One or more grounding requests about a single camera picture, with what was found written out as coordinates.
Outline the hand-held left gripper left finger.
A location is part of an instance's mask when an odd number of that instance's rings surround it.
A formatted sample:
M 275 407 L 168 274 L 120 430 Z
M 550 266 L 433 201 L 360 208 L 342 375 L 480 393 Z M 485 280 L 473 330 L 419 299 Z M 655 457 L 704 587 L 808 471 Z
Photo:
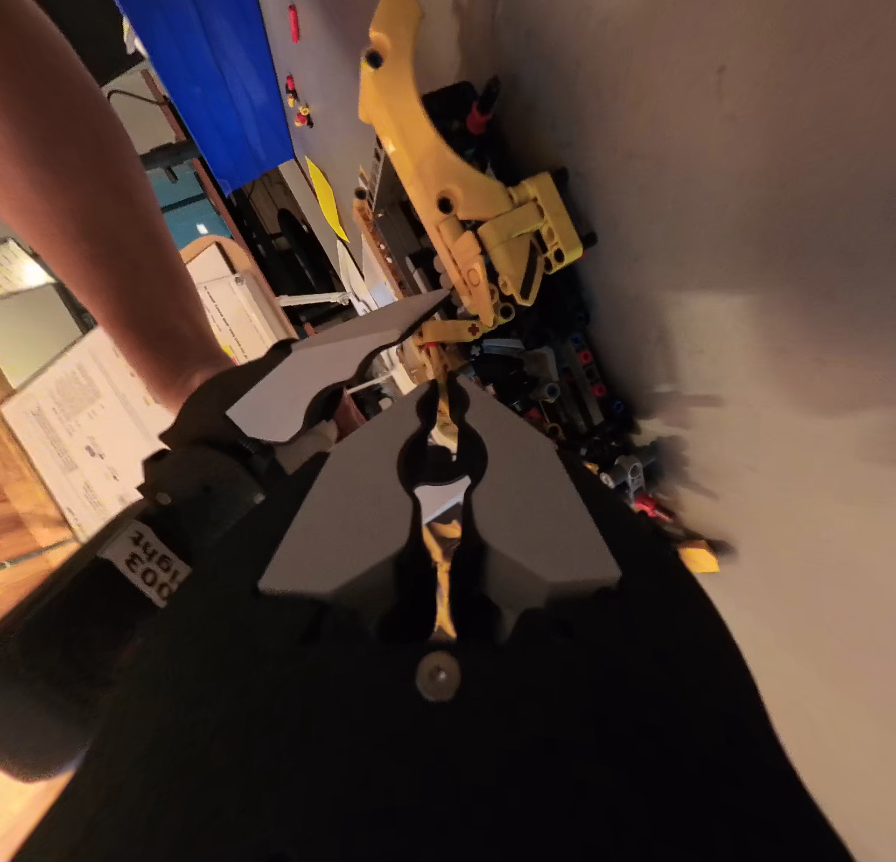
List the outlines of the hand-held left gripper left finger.
M 406 450 L 425 452 L 438 408 L 430 381 L 337 443 L 258 582 L 276 598 L 328 602 L 378 626 L 389 613 L 434 627 L 437 575 Z

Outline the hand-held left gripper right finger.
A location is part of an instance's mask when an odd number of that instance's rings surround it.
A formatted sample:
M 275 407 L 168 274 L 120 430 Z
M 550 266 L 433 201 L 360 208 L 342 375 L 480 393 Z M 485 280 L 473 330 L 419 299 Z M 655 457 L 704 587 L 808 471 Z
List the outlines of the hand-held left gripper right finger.
M 450 569 L 455 624 L 616 587 L 621 571 L 554 443 L 464 376 L 448 383 L 470 486 Z

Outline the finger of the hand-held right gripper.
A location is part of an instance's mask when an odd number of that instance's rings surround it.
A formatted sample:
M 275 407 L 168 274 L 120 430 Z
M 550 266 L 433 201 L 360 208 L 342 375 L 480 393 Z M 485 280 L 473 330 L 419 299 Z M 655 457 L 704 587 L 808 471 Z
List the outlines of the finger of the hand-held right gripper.
M 299 341 L 227 417 L 252 439 L 291 442 L 308 428 L 322 397 L 356 379 L 380 352 L 407 340 L 450 295 L 438 289 L 403 298 Z

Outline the yellow toy brick model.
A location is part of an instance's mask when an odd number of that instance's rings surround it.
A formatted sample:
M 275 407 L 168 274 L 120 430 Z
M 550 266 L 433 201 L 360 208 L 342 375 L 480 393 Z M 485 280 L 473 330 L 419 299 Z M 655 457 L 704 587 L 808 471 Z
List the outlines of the yellow toy brick model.
M 378 0 L 360 65 L 359 116 L 375 131 L 357 189 L 359 221 L 385 249 L 449 292 L 414 339 L 430 377 L 467 375 L 555 445 L 574 453 L 667 537 L 694 575 L 725 550 L 689 530 L 658 490 L 658 442 L 635 437 L 627 400 L 588 340 L 574 269 L 598 243 L 565 167 L 523 175 L 494 116 L 501 80 L 421 93 L 420 0 Z

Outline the white lamp stand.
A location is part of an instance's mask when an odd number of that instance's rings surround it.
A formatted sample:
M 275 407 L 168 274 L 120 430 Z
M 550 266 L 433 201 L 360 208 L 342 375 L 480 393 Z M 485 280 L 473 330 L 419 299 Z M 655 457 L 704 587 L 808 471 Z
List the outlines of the white lamp stand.
M 276 296 L 275 300 L 281 308 L 307 308 L 319 305 L 348 307 L 353 308 L 359 316 L 371 314 L 383 307 L 369 293 L 358 294 L 351 288 L 319 294 L 280 295 Z

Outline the printed paper sheet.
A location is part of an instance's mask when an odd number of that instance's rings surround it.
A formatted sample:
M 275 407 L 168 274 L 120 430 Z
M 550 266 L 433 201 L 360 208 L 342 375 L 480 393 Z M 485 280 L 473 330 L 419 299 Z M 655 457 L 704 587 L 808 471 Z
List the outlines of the printed paper sheet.
M 155 401 L 106 332 L 95 328 L 2 405 L 80 542 L 140 499 L 142 464 L 174 414 Z

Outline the cluster of small brick pieces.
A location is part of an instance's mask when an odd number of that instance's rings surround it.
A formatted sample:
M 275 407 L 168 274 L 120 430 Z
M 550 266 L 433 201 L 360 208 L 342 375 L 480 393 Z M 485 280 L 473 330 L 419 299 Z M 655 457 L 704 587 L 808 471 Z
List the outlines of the cluster of small brick pieces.
M 296 128 L 307 127 L 308 129 L 313 129 L 315 122 L 310 106 L 301 98 L 296 81 L 291 73 L 286 75 L 284 93 L 287 107 L 292 113 L 293 126 Z

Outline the blue plastic bin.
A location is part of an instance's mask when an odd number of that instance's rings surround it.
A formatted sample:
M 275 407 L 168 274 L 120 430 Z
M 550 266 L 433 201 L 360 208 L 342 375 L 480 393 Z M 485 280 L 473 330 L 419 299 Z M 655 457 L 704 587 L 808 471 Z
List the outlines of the blue plastic bin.
M 115 0 L 224 195 L 293 158 L 259 0 Z

